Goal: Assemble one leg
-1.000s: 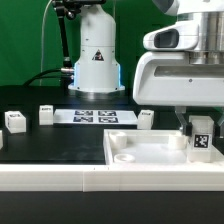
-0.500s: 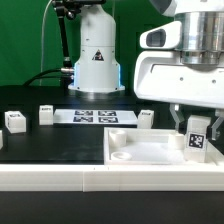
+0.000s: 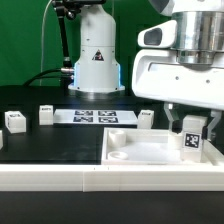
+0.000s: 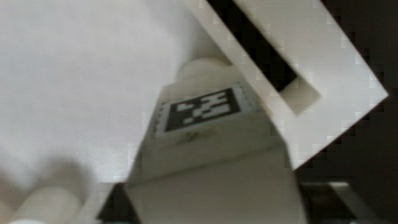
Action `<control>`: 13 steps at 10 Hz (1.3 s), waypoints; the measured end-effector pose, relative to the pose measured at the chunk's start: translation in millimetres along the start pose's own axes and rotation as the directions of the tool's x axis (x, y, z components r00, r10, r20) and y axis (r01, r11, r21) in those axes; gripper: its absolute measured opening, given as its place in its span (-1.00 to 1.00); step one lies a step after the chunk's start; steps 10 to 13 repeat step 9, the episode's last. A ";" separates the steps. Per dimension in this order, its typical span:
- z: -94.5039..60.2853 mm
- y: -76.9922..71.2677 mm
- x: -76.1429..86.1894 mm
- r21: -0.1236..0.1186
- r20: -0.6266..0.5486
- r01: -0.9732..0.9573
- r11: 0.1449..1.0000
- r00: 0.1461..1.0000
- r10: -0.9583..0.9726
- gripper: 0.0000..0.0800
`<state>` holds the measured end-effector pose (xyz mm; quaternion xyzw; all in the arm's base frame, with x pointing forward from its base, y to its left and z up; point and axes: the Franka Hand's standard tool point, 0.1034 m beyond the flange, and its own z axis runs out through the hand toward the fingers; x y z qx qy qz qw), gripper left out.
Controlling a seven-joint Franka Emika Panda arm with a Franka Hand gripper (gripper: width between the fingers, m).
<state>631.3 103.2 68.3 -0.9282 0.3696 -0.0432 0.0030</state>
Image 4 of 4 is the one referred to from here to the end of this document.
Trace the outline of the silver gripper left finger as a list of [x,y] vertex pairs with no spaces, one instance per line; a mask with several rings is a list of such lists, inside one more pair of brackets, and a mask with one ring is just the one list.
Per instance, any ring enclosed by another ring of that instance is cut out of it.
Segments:
[[142,224],[122,183],[101,183],[69,224]]

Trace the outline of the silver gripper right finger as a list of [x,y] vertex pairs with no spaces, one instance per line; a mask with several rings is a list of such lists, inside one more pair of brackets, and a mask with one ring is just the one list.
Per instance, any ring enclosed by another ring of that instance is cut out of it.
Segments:
[[385,224],[346,182],[302,182],[309,224]]

